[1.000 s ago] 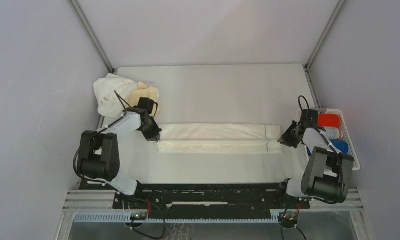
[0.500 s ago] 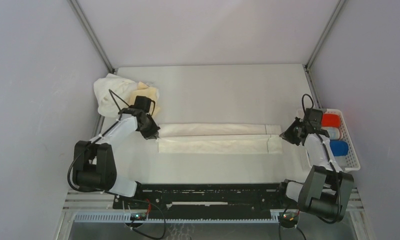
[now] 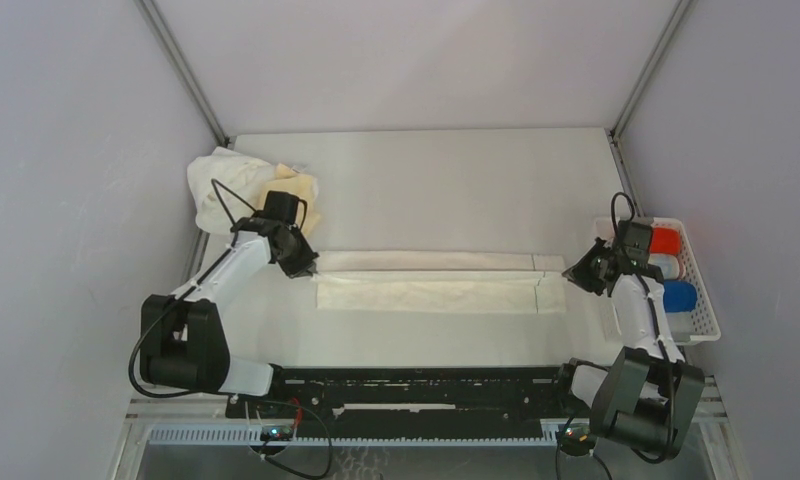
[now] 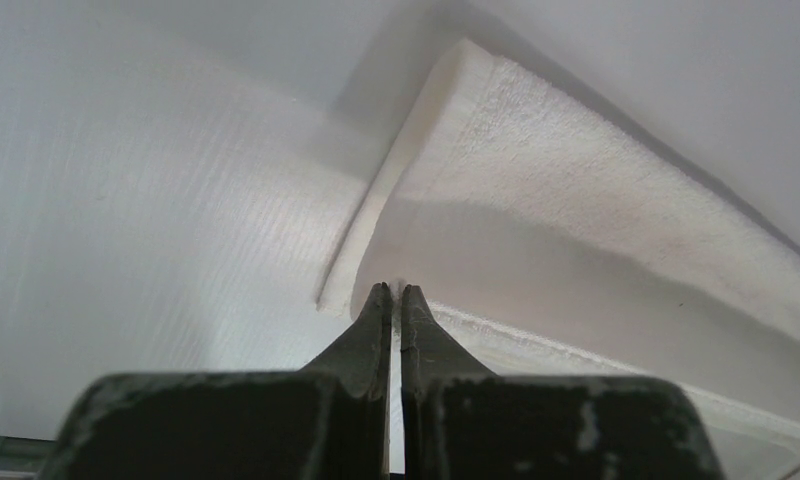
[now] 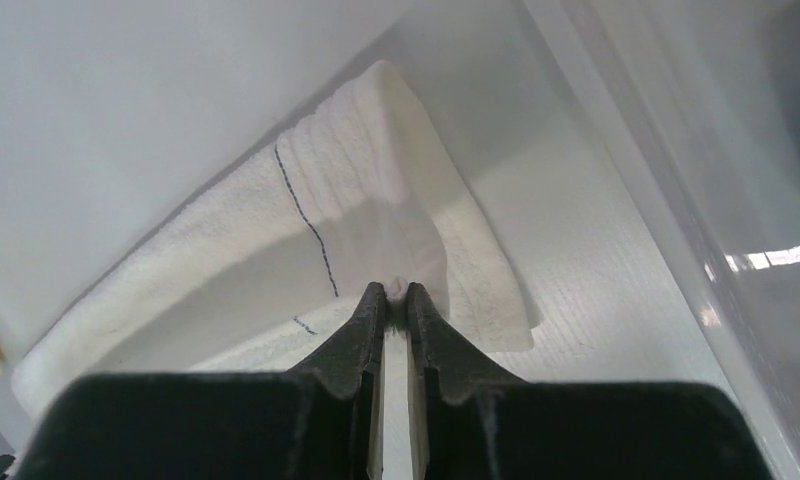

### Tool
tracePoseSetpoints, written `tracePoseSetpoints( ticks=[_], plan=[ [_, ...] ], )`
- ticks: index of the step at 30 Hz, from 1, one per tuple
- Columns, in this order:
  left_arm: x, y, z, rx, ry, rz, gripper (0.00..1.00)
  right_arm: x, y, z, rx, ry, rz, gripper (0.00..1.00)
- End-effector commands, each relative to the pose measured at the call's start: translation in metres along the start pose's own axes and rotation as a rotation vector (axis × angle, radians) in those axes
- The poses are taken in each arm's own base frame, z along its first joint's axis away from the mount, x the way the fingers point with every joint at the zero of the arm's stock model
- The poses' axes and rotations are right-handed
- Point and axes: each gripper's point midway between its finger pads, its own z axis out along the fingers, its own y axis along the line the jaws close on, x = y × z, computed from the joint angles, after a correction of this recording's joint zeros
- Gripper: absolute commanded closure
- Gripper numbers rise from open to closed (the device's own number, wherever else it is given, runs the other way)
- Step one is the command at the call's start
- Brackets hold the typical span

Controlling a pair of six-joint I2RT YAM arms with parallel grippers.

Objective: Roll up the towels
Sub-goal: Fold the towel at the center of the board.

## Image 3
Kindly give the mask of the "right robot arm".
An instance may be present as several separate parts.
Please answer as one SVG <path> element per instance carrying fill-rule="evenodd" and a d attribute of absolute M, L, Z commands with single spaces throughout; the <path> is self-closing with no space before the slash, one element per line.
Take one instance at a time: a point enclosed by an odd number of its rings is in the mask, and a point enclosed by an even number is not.
<path fill-rule="evenodd" d="M 651 464 L 674 459 L 682 448 L 705 388 L 703 371 L 675 343 L 664 309 L 659 268 L 636 248 L 598 238 L 565 270 L 580 289 L 608 297 L 623 321 L 623 346 L 609 366 L 577 358 L 563 364 L 555 406 L 568 416 L 589 409 L 593 435 L 631 449 Z"/>

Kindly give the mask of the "cream towel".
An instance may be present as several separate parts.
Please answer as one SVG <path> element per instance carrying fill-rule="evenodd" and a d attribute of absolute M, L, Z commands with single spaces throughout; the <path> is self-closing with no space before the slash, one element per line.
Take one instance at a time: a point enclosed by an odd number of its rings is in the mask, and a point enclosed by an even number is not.
<path fill-rule="evenodd" d="M 325 251 L 313 282 L 324 310 L 546 315 L 567 311 L 564 269 L 538 254 Z"/>

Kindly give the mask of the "blue towel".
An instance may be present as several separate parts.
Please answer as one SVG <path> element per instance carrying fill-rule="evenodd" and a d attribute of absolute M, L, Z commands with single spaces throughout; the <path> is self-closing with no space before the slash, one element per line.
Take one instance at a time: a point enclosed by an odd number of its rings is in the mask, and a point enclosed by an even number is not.
<path fill-rule="evenodd" d="M 696 287 L 686 281 L 666 281 L 664 283 L 663 307 L 666 313 L 685 313 L 697 307 Z"/>

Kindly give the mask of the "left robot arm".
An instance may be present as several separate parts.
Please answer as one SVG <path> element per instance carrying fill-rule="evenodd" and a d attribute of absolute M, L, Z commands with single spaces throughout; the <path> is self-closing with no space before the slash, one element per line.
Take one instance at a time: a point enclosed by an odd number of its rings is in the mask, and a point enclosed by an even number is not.
<path fill-rule="evenodd" d="M 153 399 L 196 393 L 247 395 L 266 417 L 287 407 L 287 388 L 273 380 L 268 363 L 232 354 L 224 312 L 248 281 L 267 266 L 289 278 L 316 272 L 318 253 L 294 225 L 245 224 L 221 255 L 168 295 L 152 294 L 141 306 L 140 335 L 128 361 L 128 378 Z"/>

